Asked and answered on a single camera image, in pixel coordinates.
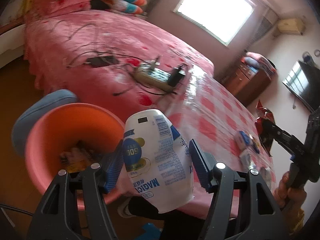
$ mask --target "white sneaker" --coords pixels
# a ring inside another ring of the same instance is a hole
[[[129,211],[129,202],[132,197],[127,198],[120,206],[118,206],[117,211],[120,217],[123,218],[132,218],[136,217],[135,215],[132,215]]]

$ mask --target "window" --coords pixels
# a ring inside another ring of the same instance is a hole
[[[254,10],[250,0],[182,0],[176,13],[228,45]]]

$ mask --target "wooden dresser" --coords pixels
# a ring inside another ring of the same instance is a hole
[[[223,83],[223,86],[247,107],[270,83],[271,80],[263,70],[240,62],[235,73]]]

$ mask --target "black tv screen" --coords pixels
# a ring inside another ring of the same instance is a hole
[[[297,61],[283,84],[310,110],[320,106],[320,69]]]

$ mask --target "blue stool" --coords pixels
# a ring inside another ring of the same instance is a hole
[[[33,125],[47,112],[70,103],[77,103],[77,96],[69,90],[61,89],[50,93],[27,109],[15,122],[12,132],[12,145],[20,156],[24,157],[24,148]]]
[[[142,226],[145,233],[138,236],[135,240],[158,240],[161,235],[161,231],[152,223],[146,223]]]

